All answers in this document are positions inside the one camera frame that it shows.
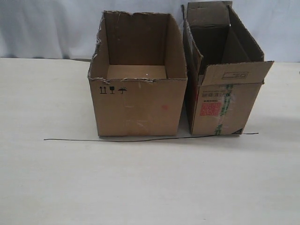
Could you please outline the thin black line marker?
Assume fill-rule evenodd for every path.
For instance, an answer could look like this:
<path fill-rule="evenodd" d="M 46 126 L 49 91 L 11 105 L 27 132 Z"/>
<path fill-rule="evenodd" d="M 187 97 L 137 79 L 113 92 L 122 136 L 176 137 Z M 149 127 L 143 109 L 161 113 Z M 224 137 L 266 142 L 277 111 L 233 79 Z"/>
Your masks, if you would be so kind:
<path fill-rule="evenodd" d="M 75 138 L 44 138 L 43 141 L 73 141 L 73 142 L 112 142 L 112 143 L 139 143 L 152 141 L 166 141 L 179 139 L 195 139 L 216 137 L 216 135 L 180 135 L 180 136 L 129 136 L 129 137 L 98 137 L 97 139 Z"/>

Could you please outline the large open cardboard box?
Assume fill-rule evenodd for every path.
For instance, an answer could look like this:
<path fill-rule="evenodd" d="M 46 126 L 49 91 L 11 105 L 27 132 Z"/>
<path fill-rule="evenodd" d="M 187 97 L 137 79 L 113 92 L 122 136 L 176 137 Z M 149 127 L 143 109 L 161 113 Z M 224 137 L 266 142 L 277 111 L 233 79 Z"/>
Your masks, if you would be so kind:
<path fill-rule="evenodd" d="M 175 18 L 104 11 L 88 80 L 99 136 L 176 135 L 188 77 Z"/>

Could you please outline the narrow cardboard box with flaps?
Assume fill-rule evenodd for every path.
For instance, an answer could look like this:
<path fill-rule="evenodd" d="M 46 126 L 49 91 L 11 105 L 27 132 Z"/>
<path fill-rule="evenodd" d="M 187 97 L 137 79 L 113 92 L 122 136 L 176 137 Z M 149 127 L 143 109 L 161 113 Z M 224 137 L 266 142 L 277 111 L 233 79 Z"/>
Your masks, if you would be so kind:
<path fill-rule="evenodd" d="M 242 134 L 273 62 L 231 1 L 181 7 L 187 62 L 185 107 L 192 135 Z"/>

